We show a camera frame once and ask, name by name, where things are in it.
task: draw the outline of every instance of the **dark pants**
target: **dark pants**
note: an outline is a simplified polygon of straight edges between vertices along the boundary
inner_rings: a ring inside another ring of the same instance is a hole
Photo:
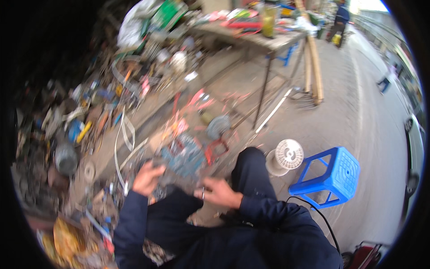
[[[378,85],[381,85],[382,83],[384,83],[384,84],[385,84],[385,86],[384,86],[384,88],[382,89],[381,93],[384,93],[384,92],[388,89],[388,86],[390,85],[390,81],[389,81],[386,77],[384,77],[384,79],[383,79],[383,80],[381,80],[381,81],[378,83]]]
[[[236,192],[250,197],[276,199],[266,170],[266,158],[256,148],[246,148],[239,153],[231,179]],[[146,237],[171,254],[186,252],[211,229],[185,222],[202,206],[202,200],[175,189],[163,200],[148,206]]]
[[[338,32],[341,33],[341,40],[339,41],[338,47],[340,48],[342,46],[342,41],[344,40],[344,32],[345,32],[345,24],[337,24],[333,25],[332,31],[330,33],[330,36],[328,37],[327,41],[331,42],[333,39],[333,36],[337,34]]]

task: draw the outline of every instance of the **black cable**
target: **black cable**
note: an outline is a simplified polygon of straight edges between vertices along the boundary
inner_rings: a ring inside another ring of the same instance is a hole
[[[299,200],[301,200],[301,201],[303,201],[303,202],[305,202],[305,203],[308,203],[308,204],[310,204],[310,206],[311,207],[313,207],[320,215],[321,215],[321,217],[324,219],[324,221],[326,222],[326,225],[327,225],[327,227],[329,228],[329,230],[330,230],[330,233],[332,234],[332,237],[333,237],[333,241],[335,242],[335,245],[336,245],[336,249],[338,250],[338,252],[339,252],[339,254],[341,254],[341,250],[339,249],[339,245],[338,245],[338,241],[336,240],[336,237],[335,237],[335,234],[333,233],[333,230],[332,230],[332,228],[331,228],[331,226],[330,226],[330,224],[329,224],[329,222],[327,221],[327,219],[326,219],[326,217],[313,205],[313,204],[311,204],[310,202],[308,202],[308,201],[306,201],[306,200],[303,200],[302,198],[299,198],[299,197],[297,197],[297,196],[290,196],[290,197],[288,197],[288,199],[287,199],[287,201],[286,201],[286,203],[288,203],[288,200],[290,199],[290,198],[296,198],[296,199],[299,199]]]

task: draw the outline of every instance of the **hand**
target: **hand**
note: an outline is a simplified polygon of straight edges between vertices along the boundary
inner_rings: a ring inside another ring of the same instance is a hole
[[[146,162],[137,173],[133,183],[132,191],[137,192],[143,196],[148,196],[152,193],[158,183],[158,176],[161,176],[166,167],[160,165],[159,167],[152,167],[152,161]]]
[[[243,194],[233,191],[225,179],[206,177],[203,179],[204,199],[202,189],[194,191],[194,196],[213,204],[239,209]]]

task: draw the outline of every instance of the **person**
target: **person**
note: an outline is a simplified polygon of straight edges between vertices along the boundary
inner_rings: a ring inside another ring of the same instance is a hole
[[[397,64],[394,65],[390,65],[390,67],[388,68],[388,72],[385,74],[385,77],[376,83],[376,85],[381,85],[382,83],[385,84],[384,88],[382,89],[382,91],[380,91],[379,93],[384,95],[384,92],[388,89],[388,86],[391,83],[394,83],[394,81],[396,80],[396,70],[397,70]]]
[[[331,42],[333,39],[333,36],[337,34],[338,32],[341,33],[341,40],[339,41],[339,44],[337,45],[340,49],[342,46],[342,41],[344,39],[344,32],[345,32],[345,26],[350,20],[348,9],[345,7],[345,0],[339,1],[339,9],[336,13],[335,18],[335,24],[332,27],[332,31],[330,32],[329,37],[327,38],[327,42]]]
[[[174,259],[165,268],[341,268],[342,257],[297,204],[278,201],[269,181],[265,156],[246,148],[224,179],[205,178],[194,196],[175,189],[147,206],[147,196],[166,169],[145,163],[124,201],[113,244],[119,269],[156,267],[142,251],[147,238]],[[237,210],[236,224],[199,227],[186,219],[203,200]]]

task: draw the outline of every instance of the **white car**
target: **white car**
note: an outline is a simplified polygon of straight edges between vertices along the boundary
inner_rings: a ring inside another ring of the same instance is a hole
[[[406,140],[408,141],[408,178],[406,180],[405,200],[407,212],[413,205],[415,191],[419,186],[424,162],[426,133],[414,114],[405,122]]]

